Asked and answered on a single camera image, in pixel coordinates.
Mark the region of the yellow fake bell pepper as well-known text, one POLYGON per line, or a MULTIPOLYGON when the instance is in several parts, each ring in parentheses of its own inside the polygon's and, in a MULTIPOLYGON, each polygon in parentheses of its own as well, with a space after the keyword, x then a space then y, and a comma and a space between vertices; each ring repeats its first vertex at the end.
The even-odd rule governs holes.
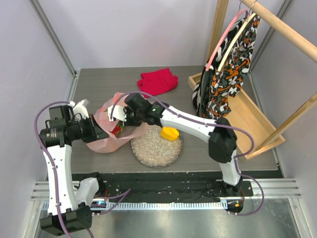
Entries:
POLYGON ((175 141, 179 138, 180 133, 177 129, 172 127, 163 127, 160 131, 160 135, 162 138, 170 141, 175 141))

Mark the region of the pink plastic bag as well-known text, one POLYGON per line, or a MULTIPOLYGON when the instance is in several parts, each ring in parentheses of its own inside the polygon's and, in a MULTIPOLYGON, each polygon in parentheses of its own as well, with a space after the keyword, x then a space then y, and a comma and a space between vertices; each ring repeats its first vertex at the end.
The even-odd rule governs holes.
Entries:
POLYGON ((124 126, 118 120, 109 121, 107 110, 121 95, 121 93, 115 93, 94 114, 97 124, 108 133, 109 137, 87 143, 90 150, 97 153, 112 153, 131 139, 142 136, 149 130, 150 126, 146 123, 142 123, 140 126, 124 126))

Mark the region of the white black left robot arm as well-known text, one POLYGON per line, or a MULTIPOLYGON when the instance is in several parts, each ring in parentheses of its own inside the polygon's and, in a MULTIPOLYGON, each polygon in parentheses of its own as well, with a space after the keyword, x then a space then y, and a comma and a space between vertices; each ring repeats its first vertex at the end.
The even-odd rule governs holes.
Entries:
POLYGON ((102 197, 106 190, 98 172, 84 177, 76 191, 72 181, 72 142, 91 143, 109 137, 88 113, 87 103, 87 100, 51 103, 47 106, 50 118, 45 122, 45 128, 38 130, 38 122, 34 122, 49 180, 48 215, 40 219, 40 227, 56 237, 88 231, 92 225, 90 206, 93 199, 102 197))

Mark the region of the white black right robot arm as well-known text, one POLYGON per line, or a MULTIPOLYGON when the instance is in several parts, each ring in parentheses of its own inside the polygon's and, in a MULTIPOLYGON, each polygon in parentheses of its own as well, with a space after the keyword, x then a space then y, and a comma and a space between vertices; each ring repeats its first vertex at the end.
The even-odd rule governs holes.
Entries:
POLYGON ((123 110, 128 125, 172 127, 193 135, 208 144, 209 157, 218 162, 222 172, 223 188, 226 194, 234 196, 242 189, 242 176, 236 168, 237 136, 227 119, 204 119, 184 113, 165 104, 150 103, 139 93, 128 95, 123 110))

